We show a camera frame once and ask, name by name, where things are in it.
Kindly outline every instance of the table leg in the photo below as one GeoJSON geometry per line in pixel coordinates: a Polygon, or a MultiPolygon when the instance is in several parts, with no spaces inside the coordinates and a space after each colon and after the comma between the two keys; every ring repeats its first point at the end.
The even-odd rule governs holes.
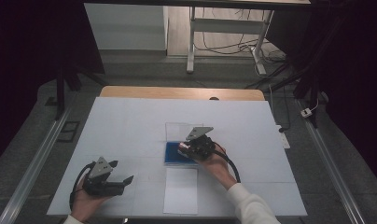
{"type": "Polygon", "coordinates": [[[268,26],[270,25],[271,17],[272,17],[272,14],[273,14],[273,11],[267,11],[267,12],[268,13],[267,13],[265,21],[263,23],[263,26],[261,28],[260,34],[258,35],[258,43],[256,44],[255,48],[251,49],[252,54],[253,54],[253,58],[255,59],[256,68],[258,69],[259,75],[266,75],[267,74],[267,72],[265,71],[264,65],[261,61],[261,57],[259,55],[264,37],[267,34],[268,26]]]}
{"type": "Polygon", "coordinates": [[[195,7],[191,8],[191,18],[189,22],[189,44],[188,44],[188,67],[187,73],[194,72],[194,27],[195,27],[195,7]]]}

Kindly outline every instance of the white paper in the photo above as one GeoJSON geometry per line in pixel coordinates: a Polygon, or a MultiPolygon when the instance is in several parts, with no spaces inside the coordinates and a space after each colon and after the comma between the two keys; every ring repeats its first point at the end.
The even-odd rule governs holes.
{"type": "Polygon", "coordinates": [[[197,215],[197,169],[167,168],[163,213],[197,215]]]}

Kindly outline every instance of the person's right hand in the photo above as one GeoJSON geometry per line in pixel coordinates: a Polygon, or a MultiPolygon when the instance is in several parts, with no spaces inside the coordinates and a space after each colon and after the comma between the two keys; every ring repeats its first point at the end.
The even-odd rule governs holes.
{"type": "MultiPolygon", "coordinates": [[[[215,150],[226,154],[226,149],[220,147],[218,144],[215,144],[215,150]]],[[[203,166],[209,173],[211,173],[225,189],[231,188],[234,184],[237,183],[236,179],[230,174],[229,166],[227,162],[218,156],[217,154],[212,154],[205,161],[196,161],[203,166]]]]}

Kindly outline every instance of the wire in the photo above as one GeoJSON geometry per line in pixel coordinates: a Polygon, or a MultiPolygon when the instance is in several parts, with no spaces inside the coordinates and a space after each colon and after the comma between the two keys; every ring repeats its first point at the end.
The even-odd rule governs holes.
{"type": "MultiPolygon", "coordinates": [[[[242,16],[244,15],[244,11],[242,9],[238,10],[235,14],[239,13],[242,11],[242,16]]],[[[247,15],[247,20],[249,20],[249,16],[250,16],[250,12],[251,12],[251,9],[249,10],[249,13],[247,15]]],[[[205,15],[205,8],[203,7],[202,8],[202,17],[204,18],[204,15],[205,15]]],[[[211,51],[211,52],[214,52],[214,53],[218,53],[218,54],[225,54],[225,55],[231,55],[231,54],[237,54],[237,53],[240,53],[240,52],[243,52],[246,47],[245,46],[240,46],[242,44],[247,44],[247,43],[250,43],[250,42],[254,42],[254,41],[257,41],[256,39],[255,40],[249,40],[249,41],[246,41],[246,42],[242,42],[242,40],[244,39],[244,35],[241,36],[241,39],[239,41],[238,44],[233,44],[233,45],[228,45],[228,46],[223,46],[223,47],[214,47],[214,48],[209,48],[207,45],[206,45],[206,41],[205,41],[205,33],[202,32],[202,42],[203,42],[203,45],[205,46],[205,49],[200,49],[198,48],[195,43],[194,43],[194,48],[197,49],[197,50],[207,50],[207,51],[211,51]],[[231,47],[235,47],[235,46],[238,46],[239,50],[237,51],[234,51],[234,52],[221,52],[221,51],[217,51],[215,49],[227,49],[227,48],[231,48],[231,47]]]]}
{"type": "Polygon", "coordinates": [[[212,7],[212,15],[214,15],[214,18],[215,18],[216,16],[215,16],[215,13],[214,13],[214,11],[213,11],[214,9],[215,9],[215,8],[212,7]]]}
{"type": "Polygon", "coordinates": [[[316,98],[316,106],[314,108],[310,109],[310,110],[311,111],[315,110],[318,105],[319,105],[319,98],[316,98]]]}
{"type": "Polygon", "coordinates": [[[79,190],[76,190],[76,187],[77,187],[77,184],[78,184],[78,181],[80,180],[81,176],[84,174],[84,172],[87,170],[87,169],[92,169],[94,166],[95,166],[96,162],[93,161],[92,163],[90,164],[87,164],[86,166],[84,166],[84,168],[80,171],[80,174],[78,174],[77,178],[76,178],[76,181],[75,181],[75,185],[73,186],[73,189],[72,189],[72,192],[70,193],[70,197],[69,197],[69,207],[70,207],[70,210],[72,210],[73,208],[73,201],[75,200],[75,197],[76,197],[76,192],[80,191],[81,189],[79,190]]]}
{"type": "Polygon", "coordinates": [[[290,125],[291,125],[291,122],[290,122],[290,111],[288,110],[288,105],[287,105],[287,99],[286,99],[286,88],[285,88],[286,85],[284,85],[284,100],[285,100],[285,106],[286,106],[286,112],[287,112],[287,128],[284,128],[285,130],[289,130],[290,129],[290,125]]]}
{"type": "Polygon", "coordinates": [[[198,81],[198,80],[194,80],[194,82],[195,82],[195,83],[198,83],[198,84],[200,84],[200,85],[202,85],[202,86],[205,87],[205,88],[208,88],[205,84],[201,83],[201,82],[198,81]]]}
{"type": "Polygon", "coordinates": [[[255,89],[257,89],[263,82],[278,76],[282,71],[288,68],[288,63],[281,64],[278,68],[276,68],[269,76],[263,78],[262,80],[259,80],[257,82],[254,82],[252,84],[249,84],[244,87],[244,89],[249,89],[250,87],[255,86],[255,89]]]}
{"type": "MultiPolygon", "coordinates": [[[[217,145],[218,147],[222,148],[221,145],[219,145],[217,142],[213,142],[215,145],[217,145]]],[[[232,168],[232,171],[234,172],[235,174],[235,179],[237,180],[238,183],[241,183],[241,177],[239,177],[239,173],[238,173],[238,169],[237,167],[235,166],[234,162],[232,162],[232,160],[230,160],[230,158],[227,156],[227,154],[225,153],[221,153],[219,151],[216,151],[214,150],[213,153],[217,154],[219,157],[223,158],[229,165],[230,167],[232,168]]]]}
{"type": "Polygon", "coordinates": [[[283,52],[281,51],[280,49],[277,49],[277,50],[274,50],[274,51],[271,51],[268,56],[265,56],[264,54],[264,50],[263,49],[260,49],[260,52],[262,54],[261,59],[263,59],[266,63],[284,63],[286,61],[286,58],[285,57],[271,57],[270,55],[272,53],[275,53],[275,52],[283,52]]]}

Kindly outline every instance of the white tabletop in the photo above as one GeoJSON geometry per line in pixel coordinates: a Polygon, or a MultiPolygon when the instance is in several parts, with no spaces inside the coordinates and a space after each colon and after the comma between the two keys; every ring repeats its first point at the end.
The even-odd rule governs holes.
{"type": "Polygon", "coordinates": [[[48,215],[70,213],[68,199],[79,171],[100,156],[117,160],[108,181],[134,175],[122,196],[107,201],[104,217],[234,217],[225,190],[201,167],[198,215],[163,214],[165,123],[211,126],[210,136],[228,150],[244,186],[277,216],[306,216],[268,102],[159,100],[99,97],[90,112],[48,215]]]}

